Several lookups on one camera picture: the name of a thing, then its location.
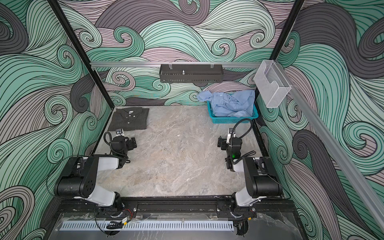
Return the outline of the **dark grey pinstripe shirt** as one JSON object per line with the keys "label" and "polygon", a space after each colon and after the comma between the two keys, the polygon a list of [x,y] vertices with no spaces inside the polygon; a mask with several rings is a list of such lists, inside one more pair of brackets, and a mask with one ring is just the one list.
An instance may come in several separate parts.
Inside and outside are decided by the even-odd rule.
{"label": "dark grey pinstripe shirt", "polygon": [[112,132],[118,129],[122,129],[124,132],[145,130],[149,110],[149,108],[142,107],[116,109],[112,115],[108,131]]}

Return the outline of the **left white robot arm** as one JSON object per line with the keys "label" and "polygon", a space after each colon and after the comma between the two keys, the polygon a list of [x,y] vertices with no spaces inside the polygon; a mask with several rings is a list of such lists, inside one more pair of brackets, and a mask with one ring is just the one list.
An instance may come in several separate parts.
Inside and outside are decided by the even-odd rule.
{"label": "left white robot arm", "polygon": [[67,161],[54,186],[54,196],[60,199],[82,199],[98,207],[113,207],[122,211],[125,207],[121,196],[97,184],[99,172],[119,170],[130,163],[128,152],[137,148],[135,138],[116,130],[112,138],[110,132],[104,134],[104,141],[110,147],[109,155],[73,156]]}

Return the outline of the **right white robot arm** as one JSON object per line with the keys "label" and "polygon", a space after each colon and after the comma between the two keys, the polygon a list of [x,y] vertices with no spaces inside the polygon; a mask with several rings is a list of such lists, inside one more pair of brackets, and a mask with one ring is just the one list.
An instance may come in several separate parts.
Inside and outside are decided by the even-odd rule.
{"label": "right white robot arm", "polygon": [[[238,137],[236,128],[244,122],[249,122],[250,127]],[[229,129],[225,139],[218,138],[218,147],[227,154],[225,158],[227,169],[243,173],[245,177],[245,187],[232,195],[231,211],[251,207],[262,200],[279,199],[283,194],[283,187],[268,168],[266,157],[256,157],[256,151],[241,153],[243,138],[253,129],[253,126],[251,119],[241,119]]]}

